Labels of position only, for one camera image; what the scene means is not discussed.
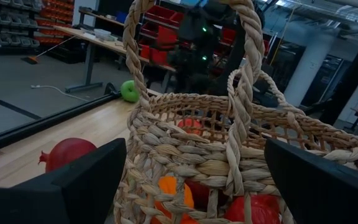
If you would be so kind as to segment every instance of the basket handle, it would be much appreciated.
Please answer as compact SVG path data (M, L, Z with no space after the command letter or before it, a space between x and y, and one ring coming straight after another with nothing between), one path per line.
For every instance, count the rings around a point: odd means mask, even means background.
M246 42L244 49L246 52L246 64L233 71L227 81L227 91L229 93L229 107L233 110L234 123L229 129L229 139L226 144L226 154L230 165L230 171L226 182L225 194L244 195L244 186L239 170L240 148L247 139L247 131L252 114L252 85L261 76L270 85L272 93L277 97L279 105L288 113L288 123L299 133L302 129L295 119L296 114L305 115L302 110L295 108L287 103L284 94L278 90L276 84L270 76L261 70L262 57L265 46L263 43L262 26L260 19L254 11L251 0L220 0L229 4L235 9L240 17L241 25L246 31ZM240 76L239 84L233 88L233 79Z
M149 10L154 5L154 0L134 0L129 8L128 16L124 23L124 33L122 36L122 43L126 49L127 59L126 65L130 73L134 77L136 90L140 93L139 103L141 108L150 111L149 96L147 88L144 83L144 76L142 74L142 65L140 64L139 48L134 40L135 28L139 22L140 15Z

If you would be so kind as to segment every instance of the white column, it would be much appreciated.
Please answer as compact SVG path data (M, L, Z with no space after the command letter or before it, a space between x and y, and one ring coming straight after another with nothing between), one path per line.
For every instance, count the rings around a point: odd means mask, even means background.
M336 38L335 32L310 32L310 39L306 50L291 80L285 89L284 95L293 106L299 106L306 95L317 71L323 64Z

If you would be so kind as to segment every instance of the wicker basket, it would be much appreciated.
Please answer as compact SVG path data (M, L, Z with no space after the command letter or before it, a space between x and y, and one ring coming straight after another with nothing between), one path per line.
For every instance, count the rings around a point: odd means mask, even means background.
M273 80L261 71L264 43L252 1L224 3L238 12L247 33L248 63L231 73L229 96L169 93L149 98L134 34L140 15L154 1L135 0L129 9L124 29L126 63L141 97L128 119L131 135L126 168L114 200L116 223L150 223L155 217L161 223L179 224L184 213L199 223L230 223L223 218L228 205L217 206L219 189L230 196L245 196L244 221L252 223L250 194L280 196L264 159L266 136L358 170L358 136L305 116L285 101ZM235 76L240 76L236 90L232 87ZM270 84L280 110L252 104L252 84L259 77ZM188 134L186 128L176 126L185 118L201 122L201 128L187 127L200 134ZM177 178L176 195L163 194L158 187L159 178L167 173ZM186 178L209 187L207 211L183 203ZM154 207L155 201L162 202L172 219ZM283 222L294 223L282 199L280 209Z

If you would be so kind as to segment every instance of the red pomegranate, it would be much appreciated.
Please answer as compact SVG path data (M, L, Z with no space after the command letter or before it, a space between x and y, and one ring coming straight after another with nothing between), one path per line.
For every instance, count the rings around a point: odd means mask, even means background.
M209 200L209 188L205 185L192 181L190 179L186 179L185 183L189 186L195 208L206 209L208 207L208 200ZM229 196L224 195L222 190L219 190L218 193L218 206L224 205Z
M194 127L196 127L196 128L201 128L202 127L202 125L201 125L201 123L199 121L194 120L193 122L194 122ZM187 118L187 119L185 119L185 122L183 122L183 120L179 121L178 127L179 128L183 128L185 126L192 127L191 123L192 123L192 120ZM201 131L199 131L199 130L190 130L190 129L188 129L188 130L186 130L186 132L189 133L189 134L191 134L191 133L198 134L198 135L201 134Z
M96 149L96 146L84 139L68 138L53 147L50 154L41 151L40 162L46 162L45 172L60 168L75 159Z

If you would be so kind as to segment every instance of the green apple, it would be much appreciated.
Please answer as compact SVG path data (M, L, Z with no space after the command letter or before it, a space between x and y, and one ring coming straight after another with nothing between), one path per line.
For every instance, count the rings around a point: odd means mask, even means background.
M129 80L121 85L121 95L124 100L135 103L139 100L139 92L135 88L135 81Z

